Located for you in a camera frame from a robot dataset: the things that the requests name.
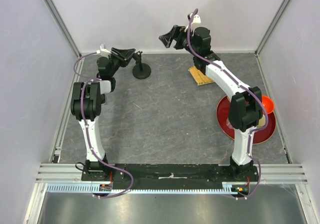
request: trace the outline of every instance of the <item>metal floor panel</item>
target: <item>metal floor panel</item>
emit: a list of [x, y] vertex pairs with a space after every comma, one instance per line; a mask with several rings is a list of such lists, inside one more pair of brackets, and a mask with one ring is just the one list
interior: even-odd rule
[[38, 224], [305, 224], [294, 185], [263, 186], [246, 201], [220, 195], [46, 193]]

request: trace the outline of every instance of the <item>wooden board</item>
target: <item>wooden board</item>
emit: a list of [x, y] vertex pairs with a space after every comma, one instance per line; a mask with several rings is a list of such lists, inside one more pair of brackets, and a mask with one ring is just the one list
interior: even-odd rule
[[205, 76], [201, 71], [199, 71], [195, 66], [189, 69], [192, 77], [195, 79], [197, 85], [204, 85], [207, 83], [213, 83], [214, 81], [207, 76]]

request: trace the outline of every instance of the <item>black stand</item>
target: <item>black stand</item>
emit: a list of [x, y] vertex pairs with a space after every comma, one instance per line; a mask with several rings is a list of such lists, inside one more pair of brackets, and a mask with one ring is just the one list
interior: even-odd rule
[[151, 74], [151, 68], [146, 63], [142, 63], [141, 54], [142, 51], [138, 51], [133, 56], [136, 64], [132, 69], [132, 74], [137, 79], [146, 79]]

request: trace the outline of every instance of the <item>white wall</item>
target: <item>white wall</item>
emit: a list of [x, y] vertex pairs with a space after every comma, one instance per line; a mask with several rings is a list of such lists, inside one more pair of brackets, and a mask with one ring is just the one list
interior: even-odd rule
[[164, 52], [159, 35], [174, 24], [187, 25], [195, 8], [219, 52], [255, 50], [282, 0], [53, 1], [82, 52], [95, 51], [100, 43]]
[[320, 0], [292, 0], [261, 53], [288, 151], [320, 207]]
[[75, 56], [42, 0], [0, 0], [0, 223], [23, 222]]

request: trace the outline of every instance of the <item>gray mat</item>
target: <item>gray mat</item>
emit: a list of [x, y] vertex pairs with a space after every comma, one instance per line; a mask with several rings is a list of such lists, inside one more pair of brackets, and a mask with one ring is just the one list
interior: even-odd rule
[[[87, 57], [82, 74], [95, 76], [99, 56]], [[240, 80], [266, 90], [254, 54], [221, 54]], [[115, 74], [116, 88], [100, 115], [100, 135], [110, 163], [228, 163], [234, 142], [221, 130], [216, 108], [225, 96], [217, 84], [197, 86], [188, 72], [190, 54], [149, 54], [151, 76], [137, 80], [134, 62]], [[253, 152], [265, 164], [286, 163], [276, 130]], [[78, 121], [70, 116], [61, 163], [84, 162], [86, 147]]]

